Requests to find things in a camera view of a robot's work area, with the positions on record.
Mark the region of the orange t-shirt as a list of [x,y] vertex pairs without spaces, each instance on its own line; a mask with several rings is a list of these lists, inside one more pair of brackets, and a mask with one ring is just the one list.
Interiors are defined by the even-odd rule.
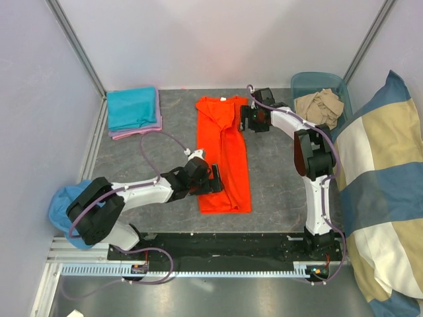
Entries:
[[249,167],[245,139],[240,130],[241,96],[197,101],[197,148],[206,152],[208,164],[217,164],[224,190],[198,197],[202,214],[249,213],[252,211]]

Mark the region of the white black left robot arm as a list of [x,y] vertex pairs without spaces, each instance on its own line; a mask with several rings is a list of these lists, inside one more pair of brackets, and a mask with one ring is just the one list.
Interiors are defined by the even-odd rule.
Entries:
[[185,166],[162,173],[158,178],[131,183],[94,179],[67,208],[71,221],[70,238],[80,238],[88,246],[107,243],[129,259],[144,255],[145,244],[137,231],[121,223],[120,215],[137,207],[170,203],[189,195],[206,195],[224,189],[217,164],[209,165],[193,155]]

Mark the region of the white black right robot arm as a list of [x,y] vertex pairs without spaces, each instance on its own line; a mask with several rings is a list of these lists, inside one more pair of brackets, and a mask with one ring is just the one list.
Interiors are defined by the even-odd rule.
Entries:
[[293,161],[303,178],[307,198],[307,220],[303,252],[317,260],[334,246],[334,229],[330,226],[330,179],[337,155],[327,125],[316,125],[297,115],[283,103],[277,103],[270,88],[247,86],[252,103],[241,107],[241,129],[259,133],[278,128],[293,139]]

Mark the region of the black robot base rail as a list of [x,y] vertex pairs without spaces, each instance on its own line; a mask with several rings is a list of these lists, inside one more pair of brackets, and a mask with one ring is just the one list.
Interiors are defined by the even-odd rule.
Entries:
[[137,248],[148,251],[124,254],[111,246],[108,260],[146,260],[149,268],[168,271],[283,271],[293,264],[338,264],[342,259],[340,237],[322,254],[303,249],[303,232],[264,233],[143,233]]

